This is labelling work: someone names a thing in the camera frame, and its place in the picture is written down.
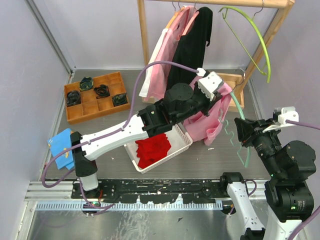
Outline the black t shirt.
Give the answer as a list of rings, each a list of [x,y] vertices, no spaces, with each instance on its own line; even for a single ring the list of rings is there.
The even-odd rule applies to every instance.
[[[210,8],[201,7],[198,11],[193,26],[186,35],[180,37],[172,60],[192,69],[203,67],[205,50],[211,42],[213,25],[213,11]],[[169,90],[178,83],[189,85],[196,76],[194,72],[171,66],[166,89]]]

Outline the red t shirt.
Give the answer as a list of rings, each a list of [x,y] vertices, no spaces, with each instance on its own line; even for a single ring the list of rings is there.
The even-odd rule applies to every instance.
[[[145,169],[168,155],[172,148],[165,133],[135,141],[136,156],[139,158],[138,167]]]

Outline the salmon pink hanger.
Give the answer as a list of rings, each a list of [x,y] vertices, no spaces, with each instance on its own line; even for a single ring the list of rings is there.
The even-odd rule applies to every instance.
[[[182,31],[181,36],[185,36],[189,32],[189,30],[191,29],[191,27],[194,24],[195,19],[199,15],[199,11],[196,9],[197,0],[194,0],[193,3],[194,3],[194,6],[193,6],[194,11],[193,11],[193,15],[190,18],[189,18],[189,16],[190,16],[190,7],[186,6],[184,8],[184,10],[183,10],[183,13],[186,13],[186,17],[185,17],[185,20],[183,22],[183,28],[182,28],[183,31]]]

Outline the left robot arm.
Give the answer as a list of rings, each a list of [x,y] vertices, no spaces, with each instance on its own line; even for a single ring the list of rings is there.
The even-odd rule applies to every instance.
[[[129,116],[126,122],[89,135],[73,132],[70,135],[72,155],[82,192],[88,198],[100,193],[98,157],[127,143],[166,133],[197,113],[209,116],[211,108],[222,98],[219,93],[222,86],[222,82],[209,83],[202,78],[194,87],[177,83],[165,92],[163,99]]]

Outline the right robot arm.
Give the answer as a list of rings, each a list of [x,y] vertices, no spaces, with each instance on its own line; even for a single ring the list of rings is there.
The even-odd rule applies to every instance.
[[[270,175],[264,184],[268,204],[267,225],[259,220],[246,181],[239,172],[224,172],[219,191],[230,197],[242,228],[242,240],[294,240],[319,213],[306,180],[316,172],[316,152],[300,140],[282,146],[280,124],[273,119],[235,118],[238,140],[245,148],[253,147]]]

